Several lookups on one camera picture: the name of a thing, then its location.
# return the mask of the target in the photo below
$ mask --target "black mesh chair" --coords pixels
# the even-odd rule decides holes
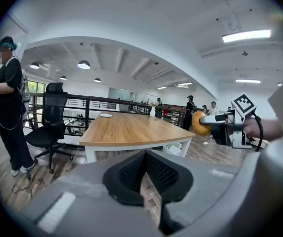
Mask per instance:
[[[28,121],[31,124],[33,131],[26,135],[26,141],[38,148],[46,148],[48,150],[35,156],[35,163],[38,163],[37,158],[49,154],[49,172],[52,174],[53,169],[51,168],[52,156],[54,153],[66,155],[73,160],[73,156],[69,153],[58,150],[64,144],[57,143],[59,139],[64,139],[64,133],[66,125],[63,122],[62,116],[63,111],[68,100],[68,93],[62,89],[61,82],[49,83],[46,87],[46,92],[42,97],[42,127],[35,129],[32,119]]]

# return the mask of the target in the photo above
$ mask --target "ceiling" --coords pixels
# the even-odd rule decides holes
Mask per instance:
[[[62,1],[70,7],[75,7],[77,3],[77,0]],[[283,17],[270,0],[126,1],[135,2],[152,12],[158,22],[164,22],[166,27],[174,29],[190,42],[202,59],[200,69],[215,78],[219,87],[236,84],[235,79],[239,78],[259,79],[261,84],[248,86],[262,88],[276,88],[283,81]],[[231,43],[224,43],[221,38],[239,30],[258,29],[271,29],[271,38]],[[62,74],[68,76],[78,69],[77,62],[84,59],[90,62],[94,71],[123,74],[155,87],[195,78],[184,73],[181,67],[172,69],[161,63],[155,65],[155,60],[138,52],[100,43],[84,44],[64,42],[28,49],[22,58],[22,66],[29,73],[39,76],[49,76],[48,68],[61,70],[58,77]],[[242,55],[244,51],[248,53],[247,56]],[[47,68],[32,70],[28,65],[33,61],[41,62]]]

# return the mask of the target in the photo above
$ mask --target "wooden table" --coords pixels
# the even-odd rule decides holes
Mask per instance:
[[[96,161],[96,151],[138,150],[170,143],[182,144],[180,156],[185,157],[193,133],[149,115],[102,112],[82,136],[87,162]]]

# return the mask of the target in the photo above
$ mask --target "black t-shirt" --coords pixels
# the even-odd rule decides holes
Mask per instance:
[[[189,111],[186,111],[185,116],[191,115],[191,110],[194,108],[194,103],[192,101],[187,102],[186,109],[189,109]]]
[[[6,82],[14,89],[10,94],[0,94],[0,123],[5,128],[14,127],[21,115],[26,111],[22,104],[22,96],[17,87],[21,83],[22,70],[19,60],[9,61],[0,68],[0,83]]]

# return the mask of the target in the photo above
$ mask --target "white table leg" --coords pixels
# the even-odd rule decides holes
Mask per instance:
[[[180,142],[182,144],[182,150],[181,150],[181,153],[180,153],[181,157],[185,157],[185,155],[187,153],[187,150],[188,150],[188,148],[190,146],[191,140],[192,140],[192,138],[190,138],[187,141]]]
[[[96,162],[96,155],[94,150],[86,146],[85,153],[86,153],[87,163]]]

